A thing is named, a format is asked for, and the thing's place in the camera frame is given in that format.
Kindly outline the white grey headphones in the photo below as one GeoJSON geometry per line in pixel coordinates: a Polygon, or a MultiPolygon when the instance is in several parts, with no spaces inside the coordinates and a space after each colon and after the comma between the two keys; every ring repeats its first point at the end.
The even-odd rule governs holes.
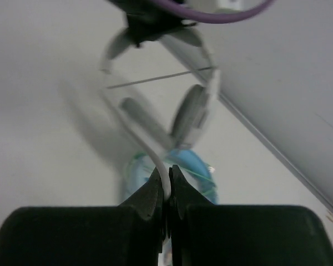
{"type": "Polygon", "coordinates": [[[200,139],[214,113],[220,90],[220,70],[213,53],[192,28],[167,34],[161,39],[166,49],[195,76],[199,84],[184,95],[179,83],[165,83],[156,89],[156,102],[148,93],[141,93],[133,83],[112,84],[114,60],[130,46],[125,30],[118,33],[102,55],[100,71],[105,74],[104,101],[122,127],[148,153],[163,157],[173,150],[190,150],[200,139]]]}

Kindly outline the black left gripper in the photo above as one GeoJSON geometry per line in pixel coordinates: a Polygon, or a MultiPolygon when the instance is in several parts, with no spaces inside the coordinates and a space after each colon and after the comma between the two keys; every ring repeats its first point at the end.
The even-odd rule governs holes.
{"type": "Polygon", "coordinates": [[[156,41],[162,36],[195,26],[146,0],[110,0],[125,13],[127,39],[140,47],[142,42],[156,41]]]}

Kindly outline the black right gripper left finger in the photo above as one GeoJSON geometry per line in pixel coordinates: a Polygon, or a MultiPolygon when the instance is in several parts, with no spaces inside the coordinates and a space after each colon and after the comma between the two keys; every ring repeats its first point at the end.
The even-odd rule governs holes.
{"type": "Polygon", "coordinates": [[[154,171],[118,206],[19,208],[0,228],[0,265],[157,265],[162,206],[154,171]]]}

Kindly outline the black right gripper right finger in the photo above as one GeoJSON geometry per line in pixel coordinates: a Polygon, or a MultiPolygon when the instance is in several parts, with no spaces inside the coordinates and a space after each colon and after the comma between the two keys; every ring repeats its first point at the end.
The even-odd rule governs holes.
{"type": "Polygon", "coordinates": [[[303,206],[215,205],[169,170],[174,265],[333,265],[319,217],[303,206]]]}

